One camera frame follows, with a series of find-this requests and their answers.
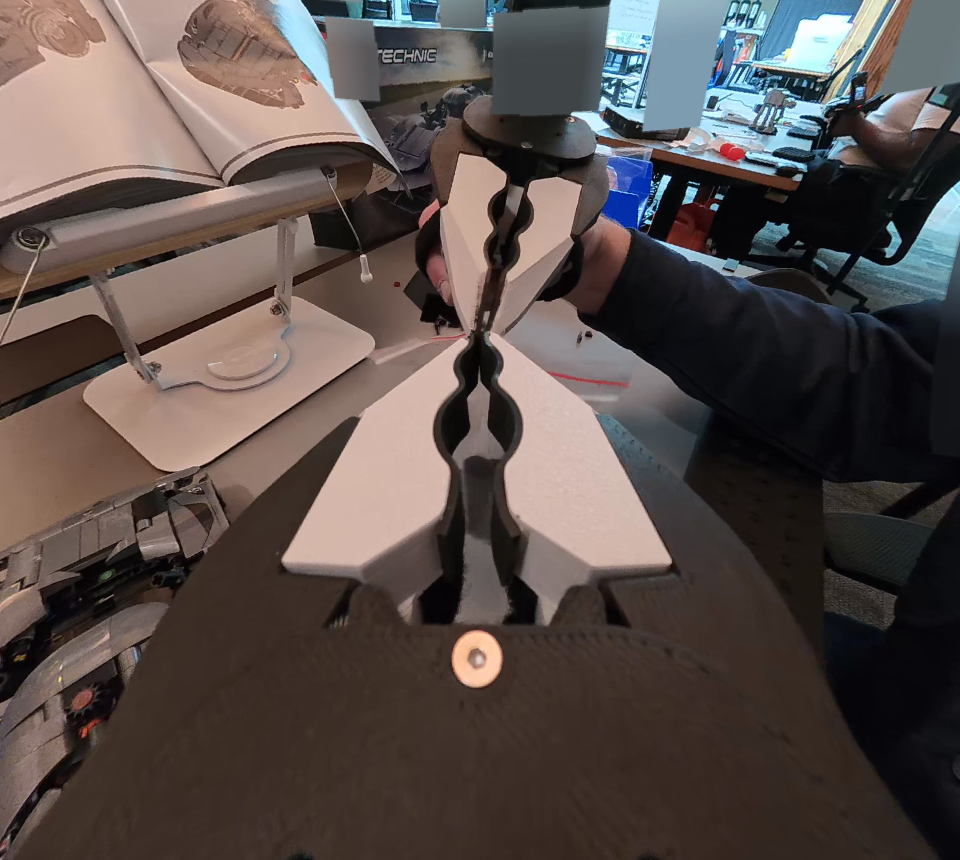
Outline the dark lego set box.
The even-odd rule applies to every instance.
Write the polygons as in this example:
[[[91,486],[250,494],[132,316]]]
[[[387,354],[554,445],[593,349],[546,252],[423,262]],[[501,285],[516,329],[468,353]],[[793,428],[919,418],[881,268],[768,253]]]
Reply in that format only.
[[[358,252],[414,231],[434,198],[431,149],[493,86],[489,29],[373,22],[379,98],[362,101],[369,125],[395,170],[374,167],[361,194],[308,216],[317,248]]]

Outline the white book stand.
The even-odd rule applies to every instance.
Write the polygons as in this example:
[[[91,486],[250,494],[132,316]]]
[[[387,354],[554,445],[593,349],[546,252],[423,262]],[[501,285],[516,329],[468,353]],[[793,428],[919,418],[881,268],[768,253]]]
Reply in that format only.
[[[369,333],[293,294],[298,219],[342,206],[372,172],[370,162],[296,170],[131,209],[22,223],[3,247],[2,266],[59,281],[71,278],[73,265],[89,278],[126,364],[93,379],[84,404],[157,470],[202,467],[373,352]],[[268,223],[276,230],[271,298],[143,356],[108,275],[121,255]]]

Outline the blue plastic bin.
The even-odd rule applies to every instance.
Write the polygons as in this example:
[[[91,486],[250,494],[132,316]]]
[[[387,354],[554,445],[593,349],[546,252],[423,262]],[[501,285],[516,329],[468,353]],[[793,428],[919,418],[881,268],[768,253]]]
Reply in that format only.
[[[627,230],[638,230],[653,189],[651,178],[637,177],[628,185],[618,183],[617,176],[606,164],[608,194],[602,215]]]

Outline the clear plastic bags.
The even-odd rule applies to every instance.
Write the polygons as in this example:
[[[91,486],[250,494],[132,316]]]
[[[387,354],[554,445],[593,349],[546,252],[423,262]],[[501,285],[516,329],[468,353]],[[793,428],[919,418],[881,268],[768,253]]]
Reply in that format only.
[[[604,145],[604,153],[608,155],[607,169],[616,175],[617,183],[621,185],[628,185],[636,178],[649,180],[653,176],[651,146],[616,146],[607,143]]]

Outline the wooden work table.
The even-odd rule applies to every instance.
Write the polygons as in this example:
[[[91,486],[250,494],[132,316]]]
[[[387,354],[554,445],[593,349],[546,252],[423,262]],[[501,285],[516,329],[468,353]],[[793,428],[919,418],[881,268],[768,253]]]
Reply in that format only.
[[[810,143],[788,136],[790,122],[777,125],[776,134],[765,136],[750,130],[750,122],[739,113],[732,117],[724,109],[704,111],[699,125],[684,130],[658,131],[654,136],[629,135],[628,127],[616,129],[601,113],[585,115],[601,145],[643,145],[653,149],[656,170],[679,177],[687,174],[692,182],[720,185],[752,184],[782,192],[794,191],[806,176],[808,165],[776,156],[776,150],[789,144],[808,149]],[[717,136],[737,138],[747,150],[744,160],[726,161],[709,150]]]

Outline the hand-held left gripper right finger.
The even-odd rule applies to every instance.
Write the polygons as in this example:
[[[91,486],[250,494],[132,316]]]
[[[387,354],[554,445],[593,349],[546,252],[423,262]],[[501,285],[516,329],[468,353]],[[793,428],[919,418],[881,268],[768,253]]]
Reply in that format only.
[[[536,622],[574,587],[668,574],[673,558],[594,409],[505,338],[491,342],[498,387],[519,411],[504,482]]]

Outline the grey walker model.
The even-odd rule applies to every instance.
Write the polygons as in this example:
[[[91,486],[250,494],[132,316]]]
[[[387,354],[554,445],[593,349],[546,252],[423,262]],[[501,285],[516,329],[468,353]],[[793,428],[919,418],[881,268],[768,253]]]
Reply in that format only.
[[[750,130],[761,135],[773,136],[788,107],[790,98],[779,88],[770,89],[761,104],[754,110]]]

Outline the person's right hand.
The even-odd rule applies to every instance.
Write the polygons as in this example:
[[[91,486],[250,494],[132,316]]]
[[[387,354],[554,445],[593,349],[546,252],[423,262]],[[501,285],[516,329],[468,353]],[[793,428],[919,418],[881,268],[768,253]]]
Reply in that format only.
[[[578,313],[597,314],[621,274],[633,242],[632,233],[600,216],[581,237],[582,267],[577,284],[562,299]]]

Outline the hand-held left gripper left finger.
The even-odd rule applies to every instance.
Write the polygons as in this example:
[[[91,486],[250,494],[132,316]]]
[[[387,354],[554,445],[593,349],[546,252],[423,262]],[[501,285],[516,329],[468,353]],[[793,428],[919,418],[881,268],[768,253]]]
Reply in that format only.
[[[364,410],[282,554],[286,571],[355,580],[397,607],[434,589],[430,611],[452,620],[466,532],[454,454],[477,367],[460,338]]]

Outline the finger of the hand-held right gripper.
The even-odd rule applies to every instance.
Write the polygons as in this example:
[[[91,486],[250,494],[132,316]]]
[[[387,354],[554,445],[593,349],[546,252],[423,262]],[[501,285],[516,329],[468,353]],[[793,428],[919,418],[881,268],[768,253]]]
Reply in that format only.
[[[440,243],[463,329],[503,334],[510,325],[506,270],[510,247],[500,238],[492,202],[504,200],[508,175],[484,156],[460,153],[447,203],[440,209]]]
[[[529,309],[567,260],[581,185],[550,177],[533,180],[522,194],[500,249],[482,331],[504,334]]]

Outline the person's right forearm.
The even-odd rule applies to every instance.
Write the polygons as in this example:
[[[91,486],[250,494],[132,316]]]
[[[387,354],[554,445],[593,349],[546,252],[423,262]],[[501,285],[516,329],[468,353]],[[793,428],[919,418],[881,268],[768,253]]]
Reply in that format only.
[[[847,313],[632,232],[583,320],[823,480],[920,483],[958,476],[930,437],[941,305]]]

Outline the partly built lego car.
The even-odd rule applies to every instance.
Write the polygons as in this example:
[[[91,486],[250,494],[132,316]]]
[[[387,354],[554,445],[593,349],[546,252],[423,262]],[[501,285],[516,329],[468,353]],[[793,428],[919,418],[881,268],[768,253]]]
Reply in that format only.
[[[209,474],[190,468],[2,551],[2,858],[102,739],[175,593],[229,526]]]

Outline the open instruction book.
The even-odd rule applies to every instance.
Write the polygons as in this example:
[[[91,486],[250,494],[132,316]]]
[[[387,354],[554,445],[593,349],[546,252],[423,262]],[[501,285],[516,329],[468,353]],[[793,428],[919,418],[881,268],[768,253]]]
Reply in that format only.
[[[1,0],[10,230],[312,167],[399,173],[301,0]]]

